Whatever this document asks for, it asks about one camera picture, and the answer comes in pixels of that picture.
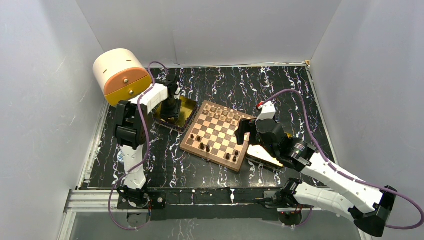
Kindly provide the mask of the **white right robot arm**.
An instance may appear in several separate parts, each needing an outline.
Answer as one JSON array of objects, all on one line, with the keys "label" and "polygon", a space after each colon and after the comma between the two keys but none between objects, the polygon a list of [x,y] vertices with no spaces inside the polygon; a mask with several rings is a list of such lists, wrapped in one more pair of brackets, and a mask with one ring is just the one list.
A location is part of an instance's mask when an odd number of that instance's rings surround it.
[{"label": "white right robot arm", "polygon": [[289,137],[274,119],[241,119],[235,131],[237,143],[244,142],[245,134],[249,134],[250,145],[260,145],[283,166],[308,175],[331,189],[317,188],[290,178],[279,193],[265,196],[263,203],[318,207],[352,221],[368,235],[383,236],[396,199],[394,188],[384,191],[360,184],[355,176],[342,176],[341,168],[326,161],[316,147]]}]

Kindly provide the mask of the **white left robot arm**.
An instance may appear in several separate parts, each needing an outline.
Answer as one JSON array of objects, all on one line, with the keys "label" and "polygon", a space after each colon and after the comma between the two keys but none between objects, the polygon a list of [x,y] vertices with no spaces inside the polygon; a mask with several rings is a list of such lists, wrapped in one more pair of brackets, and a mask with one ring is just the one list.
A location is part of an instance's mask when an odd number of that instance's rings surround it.
[{"label": "white left robot arm", "polygon": [[137,97],[120,101],[116,106],[113,135],[123,153],[125,176],[123,185],[134,190],[130,202],[137,208],[149,203],[149,194],[143,191],[147,182],[143,164],[150,154],[147,118],[151,111],[160,107],[159,119],[175,124],[180,118],[181,83],[176,75],[150,84]]}]

